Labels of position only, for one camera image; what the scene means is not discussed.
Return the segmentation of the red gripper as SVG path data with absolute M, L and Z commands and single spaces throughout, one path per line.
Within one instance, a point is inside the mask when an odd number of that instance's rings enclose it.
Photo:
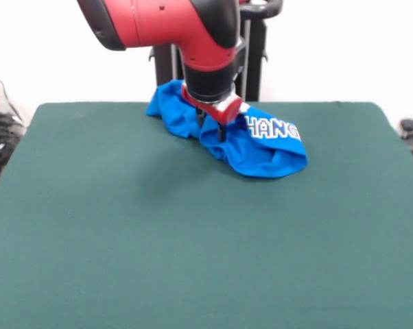
M 235 85 L 231 85 L 231 91 L 218 101 L 206 102 L 195 99 L 188 92 L 187 85 L 182 84 L 182 98 L 195 108 L 196 121 L 199 127 L 203 127 L 204 120 L 209 115 L 215 122 L 219 123 L 217 137 L 219 141 L 226 140 L 226 125 L 233 121 L 239 114 L 242 98 L 235 92 Z

